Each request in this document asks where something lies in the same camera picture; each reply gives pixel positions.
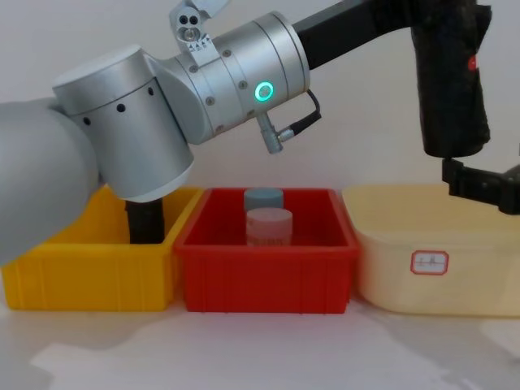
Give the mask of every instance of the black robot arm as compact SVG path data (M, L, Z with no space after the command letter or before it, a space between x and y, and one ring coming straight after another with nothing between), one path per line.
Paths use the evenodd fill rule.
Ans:
M464 167L490 141L476 55L492 20L476 0L344 0L295 24L315 69L387 33L411 28L417 59L422 140L443 158L453 196L520 215L520 175Z

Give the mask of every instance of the green indicator light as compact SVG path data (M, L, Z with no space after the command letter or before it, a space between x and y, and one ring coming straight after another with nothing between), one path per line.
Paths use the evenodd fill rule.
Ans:
M257 86L254 96L259 102L267 102L275 94L275 86L269 81L264 81Z

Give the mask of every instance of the white table surface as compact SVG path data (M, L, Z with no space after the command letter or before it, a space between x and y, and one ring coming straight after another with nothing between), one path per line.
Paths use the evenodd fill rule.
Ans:
M2 390L520 389L520 321L357 301L341 316L14 313L4 302Z

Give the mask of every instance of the screw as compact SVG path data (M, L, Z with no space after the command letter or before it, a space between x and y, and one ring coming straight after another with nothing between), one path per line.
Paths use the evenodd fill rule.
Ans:
M195 28L188 28L184 31L184 40L188 42L193 42L198 39L197 30Z

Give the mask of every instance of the gray lid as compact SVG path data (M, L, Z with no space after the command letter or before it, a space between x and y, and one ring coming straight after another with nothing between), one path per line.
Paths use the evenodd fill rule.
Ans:
M244 193L244 210L284 208L284 192L278 188L252 188Z

